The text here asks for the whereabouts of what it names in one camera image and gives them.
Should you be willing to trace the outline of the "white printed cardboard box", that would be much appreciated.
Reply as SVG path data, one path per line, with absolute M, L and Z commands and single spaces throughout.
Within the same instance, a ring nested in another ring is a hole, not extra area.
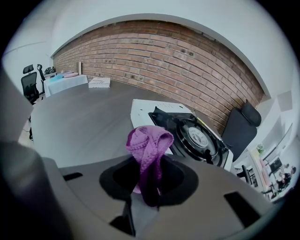
M 95 77 L 88 82 L 89 88 L 110 88 L 111 79 L 110 78 L 98 78 Z

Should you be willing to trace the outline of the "black office chair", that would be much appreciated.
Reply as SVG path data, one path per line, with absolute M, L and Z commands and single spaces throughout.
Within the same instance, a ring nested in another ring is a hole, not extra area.
M 235 162 L 257 135 L 262 118 L 260 113 L 246 101 L 241 109 L 233 108 L 221 135 Z
M 37 90 L 37 73 L 33 71 L 33 65 L 28 65 L 23 69 L 23 76 L 21 78 L 23 95 L 25 98 L 34 105 L 39 98 L 39 91 Z

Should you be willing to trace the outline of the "table with light blue tablecloth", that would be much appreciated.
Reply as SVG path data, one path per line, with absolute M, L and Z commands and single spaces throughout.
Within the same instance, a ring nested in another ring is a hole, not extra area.
M 45 97 L 50 97 L 51 95 L 61 91 L 86 83 L 88 83 L 86 75 L 77 75 L 69 78 L 60 78 L 57 80 L 53 80 L 53 78 L 47 79 L 44 81 Z

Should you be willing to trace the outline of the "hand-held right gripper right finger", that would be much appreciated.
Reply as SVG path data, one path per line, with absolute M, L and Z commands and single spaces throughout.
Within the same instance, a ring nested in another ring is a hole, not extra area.
M 183 204 L 198 188 L 196 172 L 168 156 L 162 157 L 160 167 L 162 178 L 159 207 Z

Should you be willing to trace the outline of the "white portable gas stove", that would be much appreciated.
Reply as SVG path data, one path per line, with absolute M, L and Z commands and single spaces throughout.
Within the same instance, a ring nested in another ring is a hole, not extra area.
M 233 153 L 217 131 L 183 104 L 134 99 L 131 108 L 133 126 L 159 126 L 173 134 L 174 141 L 166 153 L 206 161 L 227 171 L 232 167 Z

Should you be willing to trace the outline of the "purple cloth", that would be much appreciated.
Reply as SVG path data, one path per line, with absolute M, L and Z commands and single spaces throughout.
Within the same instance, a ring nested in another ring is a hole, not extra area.
M 161 158 L 173 144 L 173 135 L 159 126 L 140 126 L 127 136 L 126 149 L 139 164 L 139 180 L 134 188 L 150 207 L 158 206 L 161 195 Z

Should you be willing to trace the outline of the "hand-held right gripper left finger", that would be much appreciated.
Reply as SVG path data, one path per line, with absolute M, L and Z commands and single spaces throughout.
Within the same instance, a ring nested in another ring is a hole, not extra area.
M 140 165 L 133 157 L 104 170 L 99 178 L 103 190 L 113 199 L 131 200 L 140 178 Z

